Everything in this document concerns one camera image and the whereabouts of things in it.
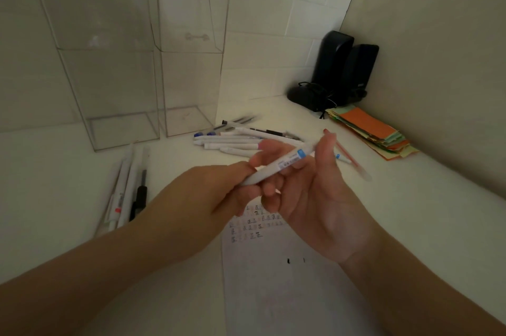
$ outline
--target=person's right hand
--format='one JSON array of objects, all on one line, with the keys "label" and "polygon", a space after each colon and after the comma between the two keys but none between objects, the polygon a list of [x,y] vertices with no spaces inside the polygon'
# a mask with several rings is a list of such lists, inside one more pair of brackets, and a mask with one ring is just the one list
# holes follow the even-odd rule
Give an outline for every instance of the person's right hand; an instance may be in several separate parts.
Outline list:
[{"label": "person's right hand", "polygon": [[[343,180],[334,144],[335,134],[326,134],[318,143],[314,158],[307,156],[260,185],[267,211],[279,212],[314,250],[343,263],[374,242],[378,224]],[[250,159],[253,167],[268,165],[293,147],[263,140],[259,149],[262,152]]]}]

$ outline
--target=pen label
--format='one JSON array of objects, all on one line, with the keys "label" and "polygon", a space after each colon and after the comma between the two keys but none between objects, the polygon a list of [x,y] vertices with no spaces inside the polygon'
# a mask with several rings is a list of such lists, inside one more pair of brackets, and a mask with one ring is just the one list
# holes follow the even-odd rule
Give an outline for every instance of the pen label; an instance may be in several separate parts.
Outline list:
[{"label": "pen label", "polygon": [[304,151],[299,150],[296,153],[294,153],[293,155],[291,155],[288,159],[280,161],[278,163],[278,167],[279,167],[279,169],[285,169],[305,157],[306,157],[306,154],[304,153]]}]

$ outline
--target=orange sticky note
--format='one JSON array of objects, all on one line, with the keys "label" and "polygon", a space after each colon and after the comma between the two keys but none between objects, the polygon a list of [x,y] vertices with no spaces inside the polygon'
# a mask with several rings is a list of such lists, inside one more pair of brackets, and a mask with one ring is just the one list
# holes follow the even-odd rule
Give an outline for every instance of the orange sticky note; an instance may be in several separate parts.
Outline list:
[{"label": "orange sticky note", "polygon": [[397,132],[395,128],[373,118],[358,107],[339,116],[380,139],[386,139],[391,134]]}]

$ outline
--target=colored paper stack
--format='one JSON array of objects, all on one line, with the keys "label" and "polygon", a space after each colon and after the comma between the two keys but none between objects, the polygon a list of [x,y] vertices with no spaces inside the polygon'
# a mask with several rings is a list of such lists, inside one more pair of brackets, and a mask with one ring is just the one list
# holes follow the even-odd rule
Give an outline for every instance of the colored paper stack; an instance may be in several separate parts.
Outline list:
[{"label": "colored paper stack", "polygon": [[363,141],[386,160],[418,152],[395,128],[379,121],[354,105],[327,110],[332,119],[361,136]]}]

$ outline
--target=table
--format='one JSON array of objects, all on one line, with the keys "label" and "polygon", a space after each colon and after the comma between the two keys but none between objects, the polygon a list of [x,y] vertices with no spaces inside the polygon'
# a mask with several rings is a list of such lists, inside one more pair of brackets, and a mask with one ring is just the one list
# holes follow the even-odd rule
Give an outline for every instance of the table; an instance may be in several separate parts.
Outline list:
[{"label": "table", "polygon": [[[375,219],[453,287],[506,322],[506,201],[425,154],[385,161],[331,120],[284,96],[218,107],[218,120],[260,113],[259,128],[317,139],[324,128],[367,169],[339,162]],[[241,158],[193,146],[192,135],[150,142],[150,198],[190,167]],[[82,124],[0,134],[0,282],[93,236],[102,185],[125,148],[94,153]],[[221,245],[162,269],[112,301],[82,335],[225,335]]]}]

